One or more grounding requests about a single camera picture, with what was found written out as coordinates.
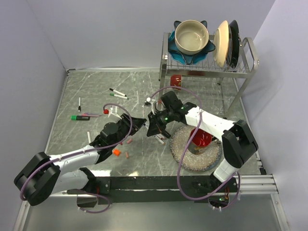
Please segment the salmon capped white marker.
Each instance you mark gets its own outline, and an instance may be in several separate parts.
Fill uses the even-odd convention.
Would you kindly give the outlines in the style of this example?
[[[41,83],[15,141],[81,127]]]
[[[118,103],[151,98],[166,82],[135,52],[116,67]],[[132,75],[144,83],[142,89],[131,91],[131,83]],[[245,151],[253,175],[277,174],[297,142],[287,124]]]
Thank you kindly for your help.
[[[162,145],[165,145],[165,142],[163,142],[158,136],[155,136],[156,140],[158,140]]]

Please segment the orange and black highlighter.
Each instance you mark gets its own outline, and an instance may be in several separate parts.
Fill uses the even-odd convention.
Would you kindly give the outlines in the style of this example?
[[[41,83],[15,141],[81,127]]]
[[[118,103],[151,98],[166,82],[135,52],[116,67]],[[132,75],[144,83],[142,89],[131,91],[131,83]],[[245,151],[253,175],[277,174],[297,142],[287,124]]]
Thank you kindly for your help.
[[[171,135],[167,131],[162,131],[162,135],[168,139],[171,137]]]

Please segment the green and black highlighter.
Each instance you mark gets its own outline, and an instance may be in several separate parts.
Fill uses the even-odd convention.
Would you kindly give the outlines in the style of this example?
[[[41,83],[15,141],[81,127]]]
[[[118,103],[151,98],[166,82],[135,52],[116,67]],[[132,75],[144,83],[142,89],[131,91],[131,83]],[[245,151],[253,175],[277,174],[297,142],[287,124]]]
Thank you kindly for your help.
[[[90,117],[89,116],[82,116],[82,115],[72,115],[71,120],[77,120],[77,121],[89,121]]]

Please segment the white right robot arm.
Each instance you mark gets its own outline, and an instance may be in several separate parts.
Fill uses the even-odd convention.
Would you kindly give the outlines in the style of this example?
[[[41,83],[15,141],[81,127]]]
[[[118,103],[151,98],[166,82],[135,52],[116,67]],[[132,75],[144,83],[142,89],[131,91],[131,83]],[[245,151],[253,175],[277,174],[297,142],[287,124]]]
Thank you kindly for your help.
[[[210,185],[217,192],[224,190],[228,185],[227,179],[258,150],[257,141],[248,124],[243,120],[234,122],[210,114],[191,102],[182,103],[173,91],[162,95],[161,101],[165,109],[158,111],[155,110],[154,99],[149,97],[146,100],[145,104],[152,107],[148,114],[147,136],[162,134],[169,138],[167,124],[176,121],[201,129],[217,138],[222,144],[224,159],[214,171]]]

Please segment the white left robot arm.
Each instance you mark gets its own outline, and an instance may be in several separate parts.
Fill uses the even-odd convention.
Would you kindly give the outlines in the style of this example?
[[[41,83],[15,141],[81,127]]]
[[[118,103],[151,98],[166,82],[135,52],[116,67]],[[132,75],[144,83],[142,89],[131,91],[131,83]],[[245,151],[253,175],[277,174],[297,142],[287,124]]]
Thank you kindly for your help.
[[[146,121],[145,118],[122,114],[117,122],[105,124],[100,134],[81,149],[58,155],[36,154],[14,179],[20,198],[35,206],[61,191],[102,191],[99,181],[87,166],[109,158],[113,149],[139,131]]]

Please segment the orange highlighter cap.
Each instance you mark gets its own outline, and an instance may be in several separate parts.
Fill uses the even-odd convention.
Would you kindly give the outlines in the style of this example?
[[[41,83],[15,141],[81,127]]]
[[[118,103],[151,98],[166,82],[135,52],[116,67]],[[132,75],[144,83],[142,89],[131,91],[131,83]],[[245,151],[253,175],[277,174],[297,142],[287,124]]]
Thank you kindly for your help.
[[[115,156],[120,156],[121,151],[118,150],[118,149],[114,149],[114,150],[113,150],[113,154],[114,154]]]

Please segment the small black capped marker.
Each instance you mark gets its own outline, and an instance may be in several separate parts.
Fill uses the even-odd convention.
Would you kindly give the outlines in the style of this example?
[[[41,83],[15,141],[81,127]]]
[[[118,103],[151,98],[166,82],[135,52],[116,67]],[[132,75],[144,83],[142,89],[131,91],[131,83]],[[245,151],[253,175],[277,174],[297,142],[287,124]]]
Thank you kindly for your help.
[[[78,98],[78,112],[81,112],[81,97]]]

